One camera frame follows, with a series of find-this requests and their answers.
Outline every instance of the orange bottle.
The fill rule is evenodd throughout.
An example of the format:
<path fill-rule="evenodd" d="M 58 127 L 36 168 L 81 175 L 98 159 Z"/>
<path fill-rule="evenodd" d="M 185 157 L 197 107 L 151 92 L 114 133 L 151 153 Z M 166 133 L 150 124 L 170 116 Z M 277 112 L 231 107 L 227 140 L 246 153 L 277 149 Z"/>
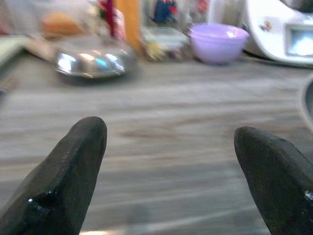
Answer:
<path fill-rule="evenodd" d="M 139 50 L 139 0 L 115 0 L 114 6 L 125 17 L 126 42 Z"/>

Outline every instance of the wood grain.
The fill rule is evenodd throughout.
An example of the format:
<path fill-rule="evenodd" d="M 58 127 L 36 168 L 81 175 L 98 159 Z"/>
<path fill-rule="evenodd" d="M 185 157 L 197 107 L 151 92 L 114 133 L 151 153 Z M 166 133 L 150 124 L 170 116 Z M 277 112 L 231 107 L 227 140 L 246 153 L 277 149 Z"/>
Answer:
<path fill-rule="evenodd" d="M 83 230 L 111 235 L 269 235 L 233 148 L 254 126 L 309 152 L 298 112 L 308 69 L 239 60 L 150 64 L 101 84 L 67 84 L 20 58 L 0 109 L 0 206 L 73 123 L 99 116 L 108 147 Z"/>

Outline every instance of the bread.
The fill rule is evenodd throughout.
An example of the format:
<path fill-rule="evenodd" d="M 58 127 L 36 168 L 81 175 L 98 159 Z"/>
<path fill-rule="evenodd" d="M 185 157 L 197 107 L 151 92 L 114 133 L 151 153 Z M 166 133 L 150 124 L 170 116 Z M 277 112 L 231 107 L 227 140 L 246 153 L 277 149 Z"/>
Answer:
<path fill-rule="evenodd" d="M 51 12 L 42 18 L 42 33 L 44 35 L 76 35 L 84 31 L 75 20 L 64 12 Z"/>

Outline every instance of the silver metal lid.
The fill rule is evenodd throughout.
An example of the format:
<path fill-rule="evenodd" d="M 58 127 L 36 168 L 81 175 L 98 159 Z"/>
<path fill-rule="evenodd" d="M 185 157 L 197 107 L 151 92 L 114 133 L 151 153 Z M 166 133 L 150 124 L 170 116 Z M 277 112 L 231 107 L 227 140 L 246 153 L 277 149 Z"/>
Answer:
<path fill-rule="evenodd" d="M 69 76 L 103 78 L 122 75 L 136 65 L 134 50 L 124 42 L 96 35 L 57 43 L 56 70 Z"/>

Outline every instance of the lavender plastic bowl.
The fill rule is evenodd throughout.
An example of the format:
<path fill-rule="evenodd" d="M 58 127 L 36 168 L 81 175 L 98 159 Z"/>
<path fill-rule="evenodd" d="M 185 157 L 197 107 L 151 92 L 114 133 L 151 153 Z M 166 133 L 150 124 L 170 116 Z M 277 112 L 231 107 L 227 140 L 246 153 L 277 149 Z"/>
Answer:
<path fill-rule="evenodd" d="M 199 59 L 210 64 L 227 64 L 241 54 L 249 34 L 234 26 L 201 24 L 191 28 L 190 36 Z"/>
<path fill-rule="evenodd" d="M 190 35 L 225 41 L 246 40 L 249 37 L 249 34 L 241 28 L 220 23 L 196 24 L 191 27 Z"/>

